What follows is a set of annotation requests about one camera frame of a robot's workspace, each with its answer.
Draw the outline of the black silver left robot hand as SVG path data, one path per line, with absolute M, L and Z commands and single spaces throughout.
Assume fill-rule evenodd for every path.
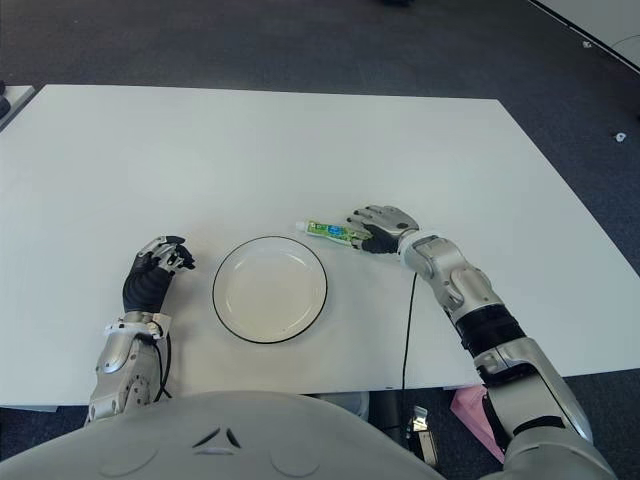
M 179 236 L 160 236 L 136 253 L 122 289 L 125 313 L 161 311 L 175 274 L 195 268 L 185 242 Z

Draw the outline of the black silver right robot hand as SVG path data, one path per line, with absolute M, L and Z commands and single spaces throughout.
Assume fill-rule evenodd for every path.
M 394 254 L 402 238 L 420 229 L 418 223 L 397 207 L 369 205 L 354 210 L 347 222 L 370 236 L 357 248 L 372 254 Z

